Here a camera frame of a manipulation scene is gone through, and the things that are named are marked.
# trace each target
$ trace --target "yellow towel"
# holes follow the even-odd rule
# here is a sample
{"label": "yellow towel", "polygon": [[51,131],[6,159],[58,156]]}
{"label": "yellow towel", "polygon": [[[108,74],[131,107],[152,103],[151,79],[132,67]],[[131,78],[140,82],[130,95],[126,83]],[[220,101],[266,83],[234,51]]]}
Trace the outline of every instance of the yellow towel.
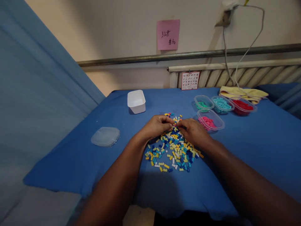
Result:
{"label": "yellow towel", "polygon": [[263,92],[258,89],[242,89],[242,90],[240,90],[238,87],[222,86],[219,90],[219,96],[224,96],[226,98],[239,96],[240,98],[251,101],[252,104],[256,105],[259,103],[259,101],[261,99],[263,99],[264,97],[267,97],[269,95],[268,93]]}

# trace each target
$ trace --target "container of blue beads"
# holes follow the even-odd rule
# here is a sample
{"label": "container of blue beads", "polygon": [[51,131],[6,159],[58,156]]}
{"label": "container of blue beads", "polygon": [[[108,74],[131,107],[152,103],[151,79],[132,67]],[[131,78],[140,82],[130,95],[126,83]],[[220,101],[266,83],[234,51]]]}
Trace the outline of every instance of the container of blue beads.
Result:
{"label": "container of blue beads", "polygon": [[215,96],[211,98],[214,104],[214,111],[220,115],[225,115],[234,109],[234,105],[223,96]]}

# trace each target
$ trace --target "bed headboard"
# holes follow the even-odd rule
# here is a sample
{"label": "bed headboard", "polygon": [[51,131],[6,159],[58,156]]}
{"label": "bed headboard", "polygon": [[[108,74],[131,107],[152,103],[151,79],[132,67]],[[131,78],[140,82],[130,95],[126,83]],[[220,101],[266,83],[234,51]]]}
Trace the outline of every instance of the bed headboard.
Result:
{"label": "bed headboard", "polygon": [[[266,60],[241,62],[236,79],[241,87],[256,87],[263,84],[301,82],[301,58],[287,60]],[[233,77],[237,62],[228,63]],[[170,88],[182,86],[182,73],[200,71],[199,88],[234,86],[226,71],[224,63],[199,64],[168,67]]]}

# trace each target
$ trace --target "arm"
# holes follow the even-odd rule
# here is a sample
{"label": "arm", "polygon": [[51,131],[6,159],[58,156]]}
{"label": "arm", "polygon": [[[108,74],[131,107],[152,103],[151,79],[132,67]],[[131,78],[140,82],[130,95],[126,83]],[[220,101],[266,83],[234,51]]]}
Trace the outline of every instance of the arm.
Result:
{"label": "arm", "polygon": [[172,129],[173,124],[174,121],[166,116],[153,116],[130,139],[123,152],[97,183],[76,226],[121,224],[133,198],[147,142]]}
{"label": "arm", "polygon": [[239,211],[255,225],[301,225],[301,205],[213,140],[194,119],[178,124],[183,136],[212,159]]}

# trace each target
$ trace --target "cable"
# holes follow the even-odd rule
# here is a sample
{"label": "cable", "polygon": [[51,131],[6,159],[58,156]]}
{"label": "cable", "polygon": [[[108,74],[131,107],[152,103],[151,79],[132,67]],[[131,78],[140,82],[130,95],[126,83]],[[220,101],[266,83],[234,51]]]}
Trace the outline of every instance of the cable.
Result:
{"label": "cable", "polygon": [[[236,69],[235,69],[235,74],[234,74],[234,81],[238,87],[238,89],[242,92],[244,92],[248,97],[257,97],[257,98],[265,98],[265,99],[268,99],[266,97],[260,97],[260,96],[254,96],[254,95],[250,95],[248,93],[246,93],[242,88],[239,87],[239,84],[237,82],[237,79],[236,79],[236,74],[237,74],[237,69],[238,69],[238,66],[240,64],[240,62],[242,61],[242,59],[245,57],[245,55],[249,52],[249,50],[251,49],[251,47],[253,46],[253,44],[256,42],[256,40],[258,39],[258,37],[260,36],[262,30],[263,30],[263,22],[264,22],[264,15],[265,15],[265,10],[261,7],[258,7],[258,6],[251,6],[251,5],[239,5],[239,6],[242,6],[242,7],[252,7],[252,8],[257,8],[257,9],[260,9],[262,10],[262,21],[261,21],[261,30],[260,32],[258,33],[257,37],[255,38],[255,40],[252,42],[251,46],[248,48],[247,52],[242,56],[242,58],[240,59],[240,61],[238,62],[237,66],[236,66]],[[224,27],[223,27],[223,37],[224,37],[224,44],[225,44],[225,63],[226,63],[226,68],[228,68],[228,62],[227,62],[227,53],[226,53],[226,41],[225,41],[225,34],[224,34]]]}
{"label": "cable", "polygon": [[230,75],[229,67],[228,67],[228,62],[227,62],[227,46],[226,46],[226,39],[225,39],[225,27],[223,26],[223,38],[224,38],[224,46],[225,46],[225,63],[226,63],[226,70],[229,75],[229,78],[232,80],[232,84],[235,85],[233,78]]}

